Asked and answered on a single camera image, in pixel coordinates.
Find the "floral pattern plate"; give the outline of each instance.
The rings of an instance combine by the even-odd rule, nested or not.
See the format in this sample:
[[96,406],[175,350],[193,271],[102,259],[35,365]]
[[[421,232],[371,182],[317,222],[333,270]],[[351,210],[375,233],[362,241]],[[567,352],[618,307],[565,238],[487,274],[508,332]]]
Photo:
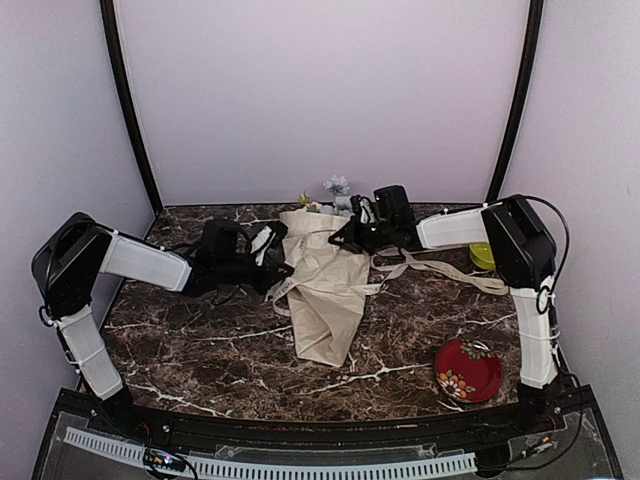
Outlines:
[[442,390],[457,402],[486,402],[502,385],[502,364],[481,342],[452,340],[440,349],[434,365]]

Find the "marble countertop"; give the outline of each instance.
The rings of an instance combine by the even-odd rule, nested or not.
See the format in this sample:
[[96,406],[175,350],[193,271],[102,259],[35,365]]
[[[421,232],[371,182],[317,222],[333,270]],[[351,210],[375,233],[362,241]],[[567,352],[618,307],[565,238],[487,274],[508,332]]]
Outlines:
[[[213,218],[241,222],[250,232],[295,205],[173,207],[148,240],[170,246],[197,240]],[[417,218],[442,205],[416,204]],[[463,272],[467,249],[425,254]],[[382,274],[372,271],[370,281]],[[510,296],[486,294],[442,275],[408,269],[378,295],[342,368],[296,357],[288,318],[250,288],[188,298],[129,281],[104,329],[116,368],[137,404],[171,411],[250,420],[361,421],[413,418],[517,401],[520,346]],[[432,363],[454,338],[482,340],[504,369],[502,387],[482,405],[456,405],[440,391]]]

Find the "white cable tray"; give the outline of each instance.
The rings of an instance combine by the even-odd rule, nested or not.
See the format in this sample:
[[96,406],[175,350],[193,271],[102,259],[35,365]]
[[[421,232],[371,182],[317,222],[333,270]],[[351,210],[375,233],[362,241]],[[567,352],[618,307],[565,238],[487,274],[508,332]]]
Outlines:
[[[120,463],[145,468],[142,463],[145,447],[141,445],[73,427],[67,428],[64,442]],[[228,462],[197,455],[186,458],[202,480],[421,480],[477,471],[474,453],[411,462],[349,466],[267,465]],[[193,478],[189,469],[181,475],[181,478]]]

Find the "black frame pole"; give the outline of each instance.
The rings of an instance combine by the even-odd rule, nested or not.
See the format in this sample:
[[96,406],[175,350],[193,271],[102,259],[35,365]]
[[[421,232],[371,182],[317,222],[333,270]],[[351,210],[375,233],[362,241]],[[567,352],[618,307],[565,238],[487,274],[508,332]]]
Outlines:
[[133,98],[129,89],[129,81],[127,80],[127,72],[124,66],[124,57],[122,55],[122,47],[120,45],[120,37],[118,35],[118,25],[116,22],[116,12],[113,0],[100,0],[100,8],[102,10],[102,23],[104,25],[104,34],[107,39],[107,48],[109,49],[109,58],[111,59],[111,69],[113,70],[113,78],[116,83],[118,97],[120,98],[120,107],[122,115],[129,132],[129,139],[133,147],[133,153],[136,157],[136,163],[142,176],[144,188],[147,191],[147,197],[157,215],[163,209],[158,186],[153,178],[149,157],[144,148],[140,126],[138,125],[138,117],[133,106]]
[[511,110],[509,119],[507,120],[507,128],[502,139],[502,146],[498,154],[489,191],[487,192],[487,202],[492,202],[500,195],[504,179],[509,168],[509,161],[513,153],[513,147],[516,143],[524,104],[527,99],[527,91],[529,90],[529,82],[531,81],[531,72],[533,70],[533,60],[536,56],[536,47],[538,45],[538,35],[540,33],[540,24],[542,21],[542,7],[544,0],[531,0],[529,4],[529,18],[527,19],[527,31],[524,37],[524,46],[522,47],[522,58],[520,59],[520,69],[518,70],[518,80],[511,102]]

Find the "lavender wall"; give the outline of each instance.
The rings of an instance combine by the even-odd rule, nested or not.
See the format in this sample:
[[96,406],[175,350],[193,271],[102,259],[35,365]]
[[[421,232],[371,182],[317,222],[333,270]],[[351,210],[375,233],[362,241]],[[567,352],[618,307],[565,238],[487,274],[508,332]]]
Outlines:
[[118,1],[164,202],[322,199],[334,173],[484,199],[528,3]]
[[[30,478],[60,386],[37,316],[36,250],[76,210],[141,234],[152,219],[122,120],[98,1],[0,2],[0,478]],[[102,318],[114,279],[96,289]]]
[[547,2],[506,191],[542,195],[569,220],[562,345],[640,478],[640,3]]

